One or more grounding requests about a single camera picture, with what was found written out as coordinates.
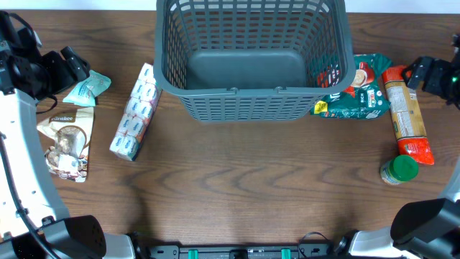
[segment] green clip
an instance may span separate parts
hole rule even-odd
[[[290,259],[290,249],[281,249],[281,259]]]
[[[188,259],[198,259],[198,250],[189,250]]]

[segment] basket bottom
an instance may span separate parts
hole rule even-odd
[[[200,50],[188,60],[188,90],[306,87],[305,61],[294,50]]]

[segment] green bag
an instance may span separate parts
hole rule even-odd
[[[378,84],[378,78],[392,61],[382,54],[355,55],[356,76],[345,91],[324,96],[310,114],[323,118],[375,119],[390,108]]]

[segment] basket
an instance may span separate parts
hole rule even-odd
[[[344,0],[158,0],[155,58],[203,122],[298,119],[356,73]]]

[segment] light blue package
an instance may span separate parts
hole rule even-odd
[[[96,97],[102,94],[111,84],[110,78],[95,71],[89,71],[90,76],[77,83],[75,88],[64,98],[65,103],[79,106],[95,106]]]

